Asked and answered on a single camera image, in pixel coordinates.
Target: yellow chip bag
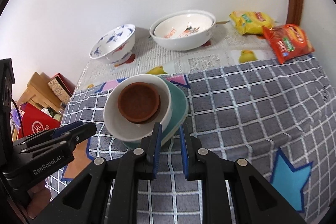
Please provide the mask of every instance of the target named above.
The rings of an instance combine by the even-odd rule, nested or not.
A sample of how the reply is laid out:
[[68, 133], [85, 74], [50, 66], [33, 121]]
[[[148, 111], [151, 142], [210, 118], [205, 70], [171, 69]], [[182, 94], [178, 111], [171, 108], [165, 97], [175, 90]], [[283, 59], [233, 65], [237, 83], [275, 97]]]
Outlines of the yellow chip bag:
[[275, 25], [269, 15], [261, 12], [233, 11], [230, 18], [241, 35], [245, 33], [263, 34], [263, 26], [270, 29]]

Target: green label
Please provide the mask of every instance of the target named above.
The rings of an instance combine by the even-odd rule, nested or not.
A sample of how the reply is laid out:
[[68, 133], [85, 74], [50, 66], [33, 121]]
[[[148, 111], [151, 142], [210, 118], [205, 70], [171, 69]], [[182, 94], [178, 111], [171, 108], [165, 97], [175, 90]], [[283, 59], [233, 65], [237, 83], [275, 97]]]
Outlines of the green label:
[[295, 50], [292, 42], [287, 37], [284, 37], [282, 41], [284, 42], [288, 52], [292, 52], [293, 50]]
[[247, 22], [247, 23], [251, 23], [252, 22], [252, 20], [246, 14], [242, 15], [241, 17], [244, 18], [245, 22]]

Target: metal screw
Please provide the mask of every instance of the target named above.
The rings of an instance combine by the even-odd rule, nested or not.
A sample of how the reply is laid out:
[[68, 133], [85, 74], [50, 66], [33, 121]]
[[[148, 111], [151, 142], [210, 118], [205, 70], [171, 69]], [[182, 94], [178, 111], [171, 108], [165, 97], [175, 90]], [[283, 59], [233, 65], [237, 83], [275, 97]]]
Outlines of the metal screw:
[[246, 159], [239, 159], [239, 160], [237, 160], [237, 163], [240, 166], [246, 166], [247, 165], [247, 160]]
[[95, 165], [101, 165], [101, 164], [104, 163], [104, 159], [103, 159], [103, 158], [96, 158], [96, 159], [93, 161], [93, 163], [94, 163]]
[[133, 150], [133, 153], [134, 153], [135, 155], [142, 155], [142, 154], [143, 154], [143, 149], [142, 149], [142, 148], [135, 148], [135, 149]]
[[198, 153], [199, 153], [200, 155], [206, 155], [207, 153], [209, 153], [209, 151], [208, 151], [207, 149], [205, 149], [205, 148], [200, 148], [200, 149], [198, 150]]

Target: black cable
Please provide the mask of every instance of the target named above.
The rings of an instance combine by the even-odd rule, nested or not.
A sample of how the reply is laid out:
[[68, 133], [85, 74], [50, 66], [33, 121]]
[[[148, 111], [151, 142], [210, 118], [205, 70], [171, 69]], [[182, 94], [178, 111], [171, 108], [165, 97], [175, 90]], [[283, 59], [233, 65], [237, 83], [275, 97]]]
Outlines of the black cable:
[[23, 211], [21, 210], [20, 206], [16, 203], [15, 199], [12, 197], [12, 195], [10, 194], [8, 188], [6, 187], [6, 184], [4, 183], [5, 178], [4, 178], [4, 176], [3, 176], [3, 174], [2, 174], [1, 172], [0, 172], [0, 180], [1, 180], [1, 183], [2, 183], [2, 185], [3, 185], [3, 188], [6, 190], [6, 192], [7, 192], [8, 196], [9, 196], [9, 198], [13, 201], [14, 205], [18, 208], [18, 210], [20, 211], [21, 215], [22, 215], [23, 218], [25, 219], [26, 223], [29, 224], [30, 222], [29, 222], [28, 218], [27, 218], [26, 215], [23, 213]]
[[22, 137], [25, 136], [25, 134], [23, 133], [23, 125], [22, 125], [22, 120], [21, 120], [21, 114], [19, 112], [19, 108], [17, 107], [16, 105], [16, 102], [12, 99], [12, 103], [14, 104], [15, 108], [16, 108], [16, 111], [17, 111], [17, 115], [19, 116], [19, 120], [20, 120], [20, 128], [22, 130]]

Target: red chip bag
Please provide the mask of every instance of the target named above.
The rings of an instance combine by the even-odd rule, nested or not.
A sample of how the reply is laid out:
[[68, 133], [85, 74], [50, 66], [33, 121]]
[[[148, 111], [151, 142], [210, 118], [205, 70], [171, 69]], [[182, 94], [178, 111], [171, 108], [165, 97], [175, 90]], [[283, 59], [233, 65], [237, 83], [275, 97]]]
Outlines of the red chip bag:
[[20, 139], [22, 137], [27, 137], [45, 129], [49, 130], [53, 128], [58, 128], [59, 126], [59, 121], [53, 119], [52, 117], [48, 116], [41, 110], [28, 103], [22, 118], [22, 127], [24, 129], [25, 135], [23, 136], [22, 130], [20, 129], [17, 138]]
[[271, 29], [264, 26], [263, 31], [280, 64], [315, 51], [305, 31], [295, 24], [276, 26]]

